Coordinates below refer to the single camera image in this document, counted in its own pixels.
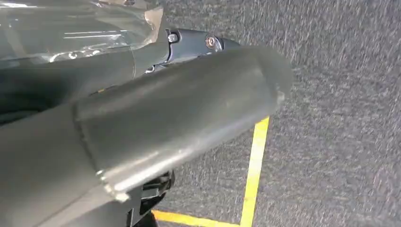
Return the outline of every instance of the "screw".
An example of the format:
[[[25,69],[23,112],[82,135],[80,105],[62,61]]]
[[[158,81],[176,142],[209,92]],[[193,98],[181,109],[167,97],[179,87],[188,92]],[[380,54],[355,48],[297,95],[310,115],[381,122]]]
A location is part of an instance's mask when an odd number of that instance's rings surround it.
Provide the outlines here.
[[[216,46],[216,38],[214,36],[212,36],[212,35],[208,35],[206,37],[206,46],[209,49],[214,49],[215,46]]]
[[[178,36],[176,34],[170,34],[167,38],[169,43],[175,43],[178,41]]]

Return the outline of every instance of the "yellow floor marking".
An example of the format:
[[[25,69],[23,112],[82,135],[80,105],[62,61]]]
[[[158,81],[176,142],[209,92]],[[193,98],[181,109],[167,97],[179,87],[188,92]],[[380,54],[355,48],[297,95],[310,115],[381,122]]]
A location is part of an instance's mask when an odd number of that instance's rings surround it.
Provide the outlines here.
[[[264,146],[266,144],[269,118],[257,123],[253,131],[251,157],[249,159],[248,176],[245,186],[244,204],[242,206],[241,224],[230,224],[206,218],[196,218],[189,215],[153,210],[152,213],[159,221],[174,222],[189,226],[200,227],[252,227],[258,194],[259,178],[261,176]]]
[[[236,224],[230,224],[225,222],[218,222],[214,220],[209,220],[205,218],[196,218],[184,214],[162,212],[158,210],[153,210],[152,213],[155,218],[159,221],[174,222],[189,226],[201,226],[201,227],[239,227]]]
[[[242,206],[241,227],[252,227],[268,127],[269,118],[266,118],[257,123],[253,131],[251,157],[249,159],[244,204]]]

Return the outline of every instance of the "yellow line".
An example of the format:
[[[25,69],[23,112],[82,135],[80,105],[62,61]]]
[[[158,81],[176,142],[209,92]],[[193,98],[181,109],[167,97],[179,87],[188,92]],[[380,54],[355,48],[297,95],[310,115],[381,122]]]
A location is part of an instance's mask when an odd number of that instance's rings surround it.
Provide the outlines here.
[[[241,227],[252,227],[268,127],[269,118],[266,118],[257,123],[255,125],[255,130],[253,131],[251,158],[249,159],[244,204],[242,206]]]
[[[158,210],[153,210],[152,213],[155,218],[159,221],[174,222],[189,226],[201,226],[201,227],[239,227],[239,225],[218,222],[214,220],[209,220],[205,218],[196,218],[184,214],[169,213]]]

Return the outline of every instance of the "gray carpet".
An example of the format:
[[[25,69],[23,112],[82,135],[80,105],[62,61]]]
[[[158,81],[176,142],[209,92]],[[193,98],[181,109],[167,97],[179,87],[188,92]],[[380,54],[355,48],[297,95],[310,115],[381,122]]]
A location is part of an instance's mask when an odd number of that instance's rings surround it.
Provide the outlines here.
[[[401,226],[401,1],[163,3],[176,26],[270,45],[293,64],[254,226]],[[251,142],[249,131],[177,169],[158,209],[238,223]]]

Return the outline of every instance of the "gray plastic tube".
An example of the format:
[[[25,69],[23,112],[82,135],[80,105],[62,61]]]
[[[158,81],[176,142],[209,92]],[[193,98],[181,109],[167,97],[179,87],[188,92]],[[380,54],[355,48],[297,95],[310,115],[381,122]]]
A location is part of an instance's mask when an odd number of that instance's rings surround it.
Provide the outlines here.
[[[0,128],[0,225],[60,226],[274,113],[291,70],[266,47],[199,58]]]

